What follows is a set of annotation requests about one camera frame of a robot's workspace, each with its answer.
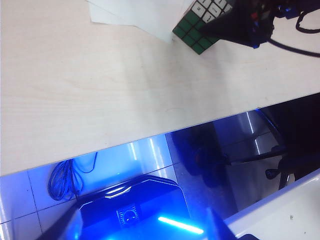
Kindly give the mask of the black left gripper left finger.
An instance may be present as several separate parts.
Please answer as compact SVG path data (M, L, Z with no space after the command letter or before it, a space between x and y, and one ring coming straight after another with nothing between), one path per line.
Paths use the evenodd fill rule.
M225 222L211 209L206 209L205 232L208 240L236 240Z

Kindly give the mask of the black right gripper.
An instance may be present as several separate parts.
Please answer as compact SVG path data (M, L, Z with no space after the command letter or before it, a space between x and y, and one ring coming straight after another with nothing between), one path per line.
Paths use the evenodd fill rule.
M233 43L250 43L257 49L273 34L274 7L272 0L236 0L232 9L206 23L199 32Z

